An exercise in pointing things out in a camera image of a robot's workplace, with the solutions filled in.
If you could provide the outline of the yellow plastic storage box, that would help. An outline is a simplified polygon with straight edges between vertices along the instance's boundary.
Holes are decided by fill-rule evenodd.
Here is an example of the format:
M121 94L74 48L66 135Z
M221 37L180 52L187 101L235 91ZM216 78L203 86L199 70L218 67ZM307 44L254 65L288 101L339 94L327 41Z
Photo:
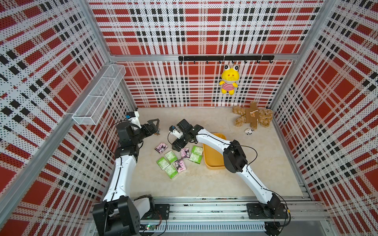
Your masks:
M225 169L223 154L203 143L203 159L209 170Z

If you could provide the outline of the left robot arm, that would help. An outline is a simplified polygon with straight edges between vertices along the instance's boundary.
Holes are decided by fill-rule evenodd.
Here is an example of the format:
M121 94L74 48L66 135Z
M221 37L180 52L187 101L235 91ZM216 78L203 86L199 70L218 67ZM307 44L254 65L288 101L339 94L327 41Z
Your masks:
M143 140L158 132L159 120L140 124L130 118L117 124L119 137L115 151L115 170L103 201L94 205L93 218L100 236L135 236L139 234L144 216L155 215L153 197L144 195L136 200L130 197L131 183Z

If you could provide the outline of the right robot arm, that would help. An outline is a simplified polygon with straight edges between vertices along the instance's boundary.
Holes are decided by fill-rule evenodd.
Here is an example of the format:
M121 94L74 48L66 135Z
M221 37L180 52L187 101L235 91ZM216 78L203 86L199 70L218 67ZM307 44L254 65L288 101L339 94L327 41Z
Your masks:
M171 144L175 151L181 151L188 143L197 142L207 145L223 156L225 168L238 175L255 194L266 218L291 219L290 211L280 195L269 190L253 172L238 141L228 141L210 133L200 125L192 126L185 119L169 128L169 133L176 137Z

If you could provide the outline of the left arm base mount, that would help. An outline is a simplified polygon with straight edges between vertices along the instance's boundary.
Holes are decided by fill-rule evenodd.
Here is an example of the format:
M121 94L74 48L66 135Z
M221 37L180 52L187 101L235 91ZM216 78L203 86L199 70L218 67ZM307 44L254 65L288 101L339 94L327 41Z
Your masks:
M147 212L142 220L164 220L169 219L170 204L155 204L155 210Z

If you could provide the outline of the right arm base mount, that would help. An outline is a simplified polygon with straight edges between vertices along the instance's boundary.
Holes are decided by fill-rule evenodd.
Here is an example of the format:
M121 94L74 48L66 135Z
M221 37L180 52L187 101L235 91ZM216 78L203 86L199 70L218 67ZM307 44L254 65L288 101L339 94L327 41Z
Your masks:
M250 219L289 219L285 204L280 204L275 209L270 209L264 204L246 204L247 213Z

